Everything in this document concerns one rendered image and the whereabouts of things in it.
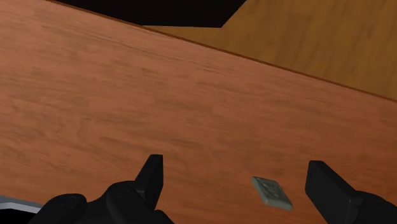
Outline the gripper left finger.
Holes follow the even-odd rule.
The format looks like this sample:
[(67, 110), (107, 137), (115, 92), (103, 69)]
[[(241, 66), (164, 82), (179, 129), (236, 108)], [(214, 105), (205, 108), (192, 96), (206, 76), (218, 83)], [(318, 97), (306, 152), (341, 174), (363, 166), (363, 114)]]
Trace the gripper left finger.
[(78, 193), (58, 195), (28, 224), (174, 224), (156, 208), (163, 184), (163, 156), (150, 155), (135, 180), (113, 183), (91, 202)]

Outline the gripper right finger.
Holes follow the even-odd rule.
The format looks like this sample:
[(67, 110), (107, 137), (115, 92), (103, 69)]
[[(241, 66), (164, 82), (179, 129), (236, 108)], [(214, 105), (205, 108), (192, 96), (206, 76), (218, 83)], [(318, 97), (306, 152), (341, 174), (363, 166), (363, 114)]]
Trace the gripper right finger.
[(325, 162), (311, 160), (305, 193), (327, 224), (397, 224), (397, 206), (355, 190)]

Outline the small grey flat block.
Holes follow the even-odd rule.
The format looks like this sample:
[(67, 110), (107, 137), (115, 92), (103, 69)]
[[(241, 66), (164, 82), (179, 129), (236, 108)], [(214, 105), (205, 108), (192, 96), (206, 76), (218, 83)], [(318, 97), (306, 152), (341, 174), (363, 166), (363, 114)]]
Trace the small grey flat block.
[(257, 176), (253, 176), (251, 181), (265, 205), (288, 211), (293, 209), (292, 202), (289, 200), (278, 182)]

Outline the grey flat slab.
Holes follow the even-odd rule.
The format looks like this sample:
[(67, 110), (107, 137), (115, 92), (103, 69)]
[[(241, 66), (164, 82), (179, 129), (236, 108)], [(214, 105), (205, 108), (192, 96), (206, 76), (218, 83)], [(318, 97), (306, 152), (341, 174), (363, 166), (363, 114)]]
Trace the grey flat slab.
[(39, 210), (43, 207), (43, 205), (29, 202), (20, 199), (14, 199), (11, 197), (5, 197), (0, 195), (0, 210), (2, 209), (14, 209), (18, 211), (24, 211), (28, 213), (38, 213)]

